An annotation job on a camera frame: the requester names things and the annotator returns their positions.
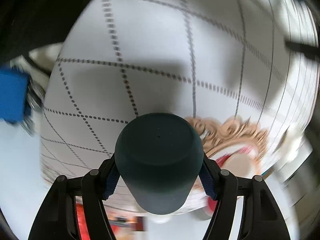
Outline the dark teal plastic cup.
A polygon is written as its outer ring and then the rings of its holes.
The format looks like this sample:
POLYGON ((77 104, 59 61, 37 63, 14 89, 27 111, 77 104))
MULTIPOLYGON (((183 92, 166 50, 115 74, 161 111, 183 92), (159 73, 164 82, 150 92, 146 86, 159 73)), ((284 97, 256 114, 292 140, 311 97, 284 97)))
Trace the dark teal plastic cup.
POLYGON ((124 127, 114 158, 137 204, 149 213, 167 215, 185 203, 204 151, 199 135, 185 119, 151 113, 124 127))

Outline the orange and white cup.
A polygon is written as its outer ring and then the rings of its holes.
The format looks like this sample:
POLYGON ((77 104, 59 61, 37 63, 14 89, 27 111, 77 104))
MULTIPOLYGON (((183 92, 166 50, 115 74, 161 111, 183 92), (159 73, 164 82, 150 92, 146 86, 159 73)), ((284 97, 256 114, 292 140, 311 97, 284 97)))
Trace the orange and white cup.
POLYGON ((257 174, 254 160, 244 153, 225 154, 216 159, 221 169, 228 170, 237 177, 251 179, 257 174))

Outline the white patterned tablecloth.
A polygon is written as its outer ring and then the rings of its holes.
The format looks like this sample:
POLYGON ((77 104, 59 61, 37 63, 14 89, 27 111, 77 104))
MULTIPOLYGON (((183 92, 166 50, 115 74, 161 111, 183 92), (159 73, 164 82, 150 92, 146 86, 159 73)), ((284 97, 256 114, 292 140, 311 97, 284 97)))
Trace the white patterned tablecloth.
POLYGON ((303 148, 317 63, 286 41, 317 45, 303 0, 92 0, 57 57, 41 125, 43 178, 96 169, 144 114, 188 120, 208 158, 246 154, 251 174, 303 148))

